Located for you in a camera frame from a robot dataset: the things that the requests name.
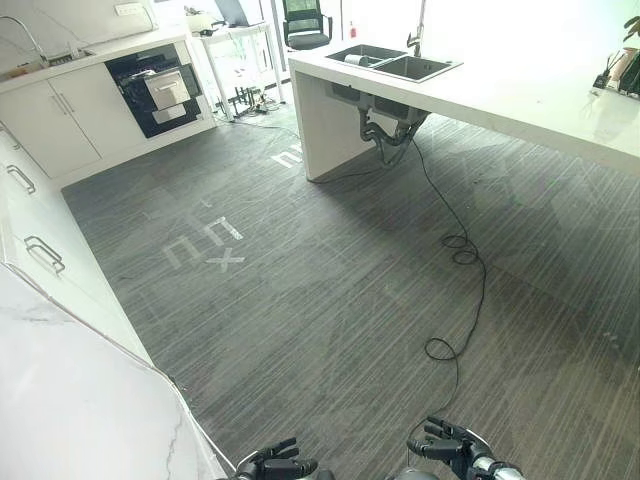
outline power strip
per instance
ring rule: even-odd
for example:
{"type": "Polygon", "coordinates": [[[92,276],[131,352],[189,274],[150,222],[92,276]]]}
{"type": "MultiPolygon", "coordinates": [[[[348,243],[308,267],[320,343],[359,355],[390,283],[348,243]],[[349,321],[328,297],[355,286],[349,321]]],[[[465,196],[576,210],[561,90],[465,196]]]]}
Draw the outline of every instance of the power strip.
{"type": "Polygon", "coordinates": [[[116,9],[116,14],[119,17],[123,17],[125,15],[137,15],[138,13],[144,12],[144,8],[139,2],[121,3],[119,5],[114,5],[114,8],[116,9]]]}

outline white kitchen cabinet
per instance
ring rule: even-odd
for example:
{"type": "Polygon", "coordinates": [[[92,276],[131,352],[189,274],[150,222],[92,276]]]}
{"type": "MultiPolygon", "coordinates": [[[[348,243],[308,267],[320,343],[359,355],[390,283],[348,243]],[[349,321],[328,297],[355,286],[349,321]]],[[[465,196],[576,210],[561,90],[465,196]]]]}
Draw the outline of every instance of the white kitchen cabinet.
{"type": "Polygon", "coordinates": [[[145,141],[104,63],[50,78],[49,83],[100,156],[145,141]]]}
{"type": "Polygon", "coordinates": [[[0,120],[51,178],[100,160],[47,81],[0,95],[0,120]]]}
{"type": "Polygon", "coordinates": [[[150,361],[61,193],[13,144],[0,131],[0,261],[16,265],[68,310],[150,361]]]}

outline cabinet handle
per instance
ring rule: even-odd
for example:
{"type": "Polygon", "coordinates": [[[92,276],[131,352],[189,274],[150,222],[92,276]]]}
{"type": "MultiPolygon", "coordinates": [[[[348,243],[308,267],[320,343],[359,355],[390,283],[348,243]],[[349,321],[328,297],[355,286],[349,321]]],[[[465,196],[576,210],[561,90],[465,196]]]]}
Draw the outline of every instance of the cabinet handle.
{"type": "Polygon", "coordinates": [[[32,193],[36,193],[35,184],[29,179],[29,177],[27,177],[27,175],[22,170],[20,170],[16,165],[7,166],[7,173],[9,175],[11,175],[14,172],[17,173],[18,176],[22,178],[22,180],[24,180],[25,183],[27,184],[26,188],[27,188],[27,193],[29,195],[31,195],[32,193]]]}
{"type": "Polygon", "coordinates": [[[58,252],[45,243],[40,237],[31,235],[24,239],[24,244],[27,246],[27,252],[35,249],[42,250],[49,258],[51,258],[51,265],[56,271],[56,275],[59,275],[66,267],[62,263],[62,257],[58,252]]]}
{"type": "Polygon", "coordinates": [[[167,85],[163,85],[161,87],[157,87],[156,88],[156,92],[161,92],[163,90],[168,90],[170,88],[177,87],[177,86],[178,86],[178,82],[168,83],[167,85]]]}
{"type": "Polygon", "coordinates": [[[71,112],[71,113],[75,113],[76,111],[73,109],[73,107],[71,106],[71,102],[69,102],[69,100],[67,100],[67,97],[64,96],[64,93],[60,94],[60,97],[62,98],[62,100],[64,101],[65,105],[67,106],[67,109],[71,112]]]}
{"type": "Polygon", "coordinates": [[[64,105],[62,105],[62,100],[60,100],[57,95],[51,95],[51,98],[53,98],[53,101],[56,102],[56,105],[58,105],[58,108],[62,111],[62,113],[66,115],[67,111],[64,109],[64,105]]]}

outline office chair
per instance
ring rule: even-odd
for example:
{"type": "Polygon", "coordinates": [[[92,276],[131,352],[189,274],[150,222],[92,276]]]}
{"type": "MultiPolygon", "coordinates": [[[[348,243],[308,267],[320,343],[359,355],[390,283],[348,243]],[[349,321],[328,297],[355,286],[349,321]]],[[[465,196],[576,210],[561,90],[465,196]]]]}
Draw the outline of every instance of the office chair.
{"type": "Polygon", "coordinates": [[[311,50],[328,45],[333,36],[333,18],[320,11],[320,0],[282,0],[284,43],[294,50],[311,50]],[[324,18],[329,36],[324,34],[324,18]]]}

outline built-in oven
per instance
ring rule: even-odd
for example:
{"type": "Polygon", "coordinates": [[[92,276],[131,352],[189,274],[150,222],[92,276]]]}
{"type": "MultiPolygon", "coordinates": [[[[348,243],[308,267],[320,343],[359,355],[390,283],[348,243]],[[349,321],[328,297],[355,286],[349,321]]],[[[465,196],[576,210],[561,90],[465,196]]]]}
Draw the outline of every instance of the built-in oven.
{"type": "Polygon", "coordinates": [[[173,44],[105,62],[131,113],[149,138],[198,119],[201,95],[191,64],[173,44]]]}

